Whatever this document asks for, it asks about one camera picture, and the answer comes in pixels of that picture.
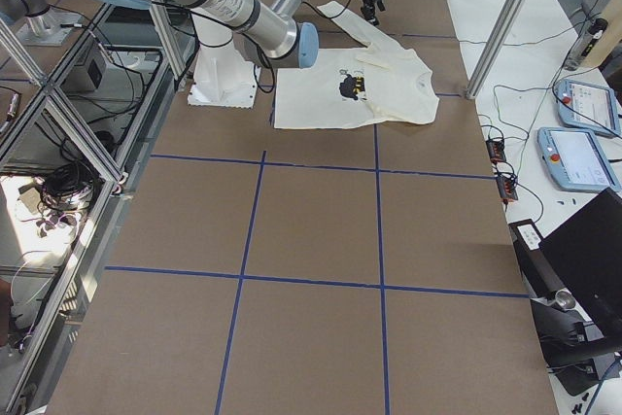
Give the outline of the cream long-sleeve printed shirt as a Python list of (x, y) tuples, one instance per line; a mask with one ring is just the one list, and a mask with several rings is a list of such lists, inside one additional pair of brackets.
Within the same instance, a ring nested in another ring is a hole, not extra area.
[(384, 121), (428, 124), (439, 99), (432, 70), (377, 27), (331, 1), (320, 12), (359, 48), (320, 49), (306, 69), (280, 69), (274, 126), (279, 129), (351, 129)]

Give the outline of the far orange black electronics box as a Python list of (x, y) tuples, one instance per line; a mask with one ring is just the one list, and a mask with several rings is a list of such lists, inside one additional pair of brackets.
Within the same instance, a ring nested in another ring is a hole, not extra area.
[(496, 164), (500, 162), (506, 162), (504, 142), (502, 140), (488, 139), (486, 141), (486, 148), (489, 159), (492, 163)]

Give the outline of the orange black electronics box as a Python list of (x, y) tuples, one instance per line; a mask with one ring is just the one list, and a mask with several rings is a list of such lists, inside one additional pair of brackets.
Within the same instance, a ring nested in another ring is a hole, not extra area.
[(500, 162), (506, 162), (504, 142), (502, 140), (488, 139), (486, 141), (486, 148), (489, 159), (492, 163), (496, 164)]
[(496, 176), (496, 182), (503, 203), (510, 203), (518, 200), (516, 181), (510, 175), (498, 174)]

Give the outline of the near orange black electronics box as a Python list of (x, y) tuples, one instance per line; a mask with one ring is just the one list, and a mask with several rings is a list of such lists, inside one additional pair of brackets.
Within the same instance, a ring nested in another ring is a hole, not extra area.
[(503, 203), (510, 203), (518, 200), (516, 181), (510, 175), (498, 174), (496, 176), (496, 182)]

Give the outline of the far teach pendant tablet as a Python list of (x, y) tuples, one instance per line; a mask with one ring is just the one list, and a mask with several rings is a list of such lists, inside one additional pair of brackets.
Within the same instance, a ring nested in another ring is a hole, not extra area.
[(617, 100), (611, 88), (562, 79), (553, 94), (563, 125), (589, 129), (606, 138), (621, 136)]

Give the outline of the teach pendant tablet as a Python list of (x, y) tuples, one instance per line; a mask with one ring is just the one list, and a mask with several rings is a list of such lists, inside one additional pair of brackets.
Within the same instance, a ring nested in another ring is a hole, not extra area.
[(617, 100), (611, 88), (562, 79), (553, 94), (563, 125), (589, 129), (606, 138), (621, 136)]
[(621, 184), (592, 130), (542, 127), (536, 140), (549, 174), (562, 190), (621, 191)]

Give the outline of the near teach pendant tablet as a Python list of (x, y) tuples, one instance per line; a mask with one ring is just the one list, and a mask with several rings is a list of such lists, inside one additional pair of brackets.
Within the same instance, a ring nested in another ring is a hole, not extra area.
[(542, 127), (536, 140), (549, 174), (562, 190), (621, 191), (621, 184), (592, 130)]

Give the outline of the black laptop monitor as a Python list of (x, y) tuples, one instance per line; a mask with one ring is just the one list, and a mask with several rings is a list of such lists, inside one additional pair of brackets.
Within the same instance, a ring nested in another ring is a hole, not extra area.
[(605, 189), (540, 242), (546, 260), (606, 336), (621, 332), (621, 197)]

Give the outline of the aluminium frame post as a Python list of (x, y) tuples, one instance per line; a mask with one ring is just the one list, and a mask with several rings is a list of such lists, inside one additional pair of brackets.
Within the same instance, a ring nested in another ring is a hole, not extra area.
[(466, 87), (466, 99), (474, 100), (482, 89), (501, 52), (503, 43), (526, 0), (505, 0)]

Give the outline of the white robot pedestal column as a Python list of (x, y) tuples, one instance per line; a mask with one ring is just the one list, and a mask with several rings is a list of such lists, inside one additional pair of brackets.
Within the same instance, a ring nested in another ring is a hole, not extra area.
[(191, 15), (200, 49), (188, 103), (251, 109), (258, 90), (254, 64), (234, 46), (233, 32), (226, 25), (216, 22), (202, 8), (192, 9)]

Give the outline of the aluminium frame rack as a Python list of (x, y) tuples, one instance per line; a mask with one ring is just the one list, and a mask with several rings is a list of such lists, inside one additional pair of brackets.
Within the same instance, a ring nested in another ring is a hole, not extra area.
[(42, 412), (194, 56), (190, 16), (92, 0), (1, 27), (1, 410)]

